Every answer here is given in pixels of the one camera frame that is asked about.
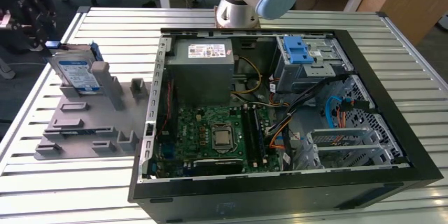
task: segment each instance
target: blue hard drive label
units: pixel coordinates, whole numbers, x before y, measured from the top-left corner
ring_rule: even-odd
[[[90,72],[90,66],[82,60],[58,61],[60,69],[65,78],[70,81],[78,91],[92,92],[100,89],[100,85]]]

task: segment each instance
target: cpu socket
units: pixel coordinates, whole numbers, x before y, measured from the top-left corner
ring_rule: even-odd
[[[233,148],[232,124],[212,125],[212,148],[220,153],[225,153]]]

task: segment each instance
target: metal table surface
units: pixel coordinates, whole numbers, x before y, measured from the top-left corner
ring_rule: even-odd
[[[62,40],[94,40],[120,81],[133,77],[150,81],[161,27],[213,27],[213,11],[90,8],[88,13],[76,14]],[[388,18],[374,13],[293,11],[281,19],[261,20],[261,27],[349,31],[445,179],[404,191],[365,209],[230,221],[446,223],[448,86]],[[138,206],[126,201],[132,156],[56,161],[33,158],[60,99],[58,84],[46,65],[0,144],[0,222],[153,223]]]

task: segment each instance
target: yellow wire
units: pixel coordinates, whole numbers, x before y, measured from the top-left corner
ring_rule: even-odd
[[[261,85],[261,73],[260,73],[260,70],[257,69],[257,67],[254,66],[254,64],[245,58],[245,57],[241,57],[246,63],[249,63],[249,65],[253,67],[253,69],[256,70],[257,74],[258,74],[258,83],[257,85],[254,86],[254,88],[249,89],[249,90],[241,90],[241,91],[232,91],[232,94],[246,94],[246,93],[250,93],[253,91],[256,91]]]

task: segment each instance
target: metal grating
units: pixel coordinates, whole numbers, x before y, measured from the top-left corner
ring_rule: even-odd
[[[120,81],[136,76],[150,81],[158,29],[212,27],[212,20],[212,10],[92,8],[80,25],[74,26],[69,40],[98,42],[104,58],[110,63],[110,72]],[[437,81],[422,58],[409,50],[410,46],[402,46],[405,41],[398,32],[373,13],[292,11],[281,19],[261,20],[261,27],[349,31],[445,179],[425,188],[404,191],[365,209],[252,218],[250,221],[305,223],[326,219],[336,224],[373,224],[397,220],[446,223],[445,86]],[[60,80],[48,67],[40,82],[0,144],[1,224],[154,223],[138,206],[126,201],[132,157],[50,162],[36,161],[32,157],[60,95]]]

